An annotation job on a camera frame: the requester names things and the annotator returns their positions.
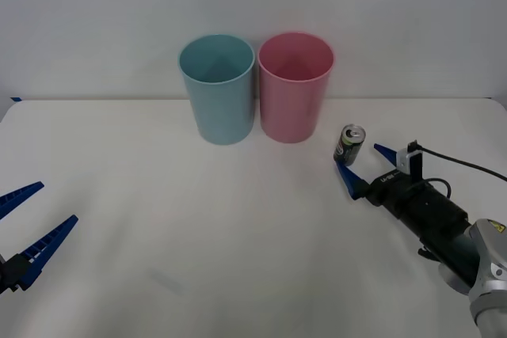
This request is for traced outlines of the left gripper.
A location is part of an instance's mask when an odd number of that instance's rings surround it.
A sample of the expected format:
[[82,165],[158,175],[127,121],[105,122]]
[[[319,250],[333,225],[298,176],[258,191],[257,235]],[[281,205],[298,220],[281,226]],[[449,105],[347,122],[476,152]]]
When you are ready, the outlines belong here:
[[[38,181],[0,196],[0,219],[5,218],[10,212],[43,187],[44,184]],[[21,253],[17,253],[7,261],[0,255],[0,294],[6,288],[12,292],[18,289],[23,291],[29,289],[77,222],[78,217],[72,215],[27,249]],[[6,285],[4,280],[5,262]]]

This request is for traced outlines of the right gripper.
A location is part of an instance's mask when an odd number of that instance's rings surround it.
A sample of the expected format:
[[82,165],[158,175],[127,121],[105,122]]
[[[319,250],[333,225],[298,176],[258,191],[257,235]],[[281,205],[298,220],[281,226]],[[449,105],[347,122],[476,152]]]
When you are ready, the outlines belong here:
[[[395,150],[377,143],[373,145],[373,148],[393,166],[398,165]],[[336,166],[353,200],[366,196],[370,204],[384,207],[393,216],[415,215],[421,209],[421,201],[417,198],[421,193],[420,180],[414,180],[410,175],[395,169],[369,184],[342,162],[337,161]]]

